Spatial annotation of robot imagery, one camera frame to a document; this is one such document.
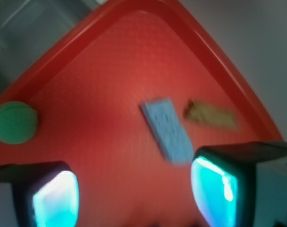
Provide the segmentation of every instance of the cyan light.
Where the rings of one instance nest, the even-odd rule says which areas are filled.
[[[79,210],[77,177],[62,171],[33,196],[37,227],[73,227]]]
[[[236,225],[237,179],[205,157],[191,166],[191,186],[196,204],[211,227]]]

